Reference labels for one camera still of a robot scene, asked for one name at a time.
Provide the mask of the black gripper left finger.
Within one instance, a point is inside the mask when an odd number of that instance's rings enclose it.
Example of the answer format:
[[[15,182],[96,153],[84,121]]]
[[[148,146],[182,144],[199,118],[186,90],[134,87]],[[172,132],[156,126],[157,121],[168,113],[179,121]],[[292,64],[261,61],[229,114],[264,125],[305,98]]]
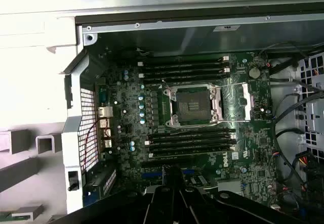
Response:
[[[174,170],[164,166],[163,184],[145,194],[123,190],[50,223],[172,223]]]

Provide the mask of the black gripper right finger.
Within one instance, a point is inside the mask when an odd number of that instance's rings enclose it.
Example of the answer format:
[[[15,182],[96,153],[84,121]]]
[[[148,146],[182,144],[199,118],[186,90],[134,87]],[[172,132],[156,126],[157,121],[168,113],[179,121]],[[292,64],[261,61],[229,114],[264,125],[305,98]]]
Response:
[[[230,191],[218,191],[213,198],[187,186],[182,170],[174,167],[174,189],[187,212],[185,223],[304,223]]]

